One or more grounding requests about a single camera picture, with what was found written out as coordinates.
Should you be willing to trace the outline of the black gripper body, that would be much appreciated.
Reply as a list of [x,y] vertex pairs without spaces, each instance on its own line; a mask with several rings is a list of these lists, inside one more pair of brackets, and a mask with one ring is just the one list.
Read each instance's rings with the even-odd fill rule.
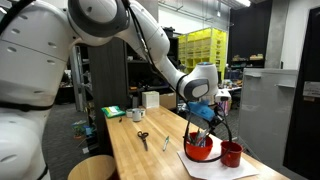
[[209,133],[215,135],[215,129],[221,123],[221,119],[219,117],[213,117],[210,121],[205,120],[205,122],[207,123]]

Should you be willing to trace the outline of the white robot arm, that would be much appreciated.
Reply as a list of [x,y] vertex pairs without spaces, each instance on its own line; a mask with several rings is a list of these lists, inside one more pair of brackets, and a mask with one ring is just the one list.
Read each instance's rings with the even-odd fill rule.
[[168,56],[163,28],[137,0],[1,0],[0,180],[50,180],[42,142],[48,116],[72,50],[114,38],[136,54],[186,100],[214,97],[217,69],[199,63],[189,74]]

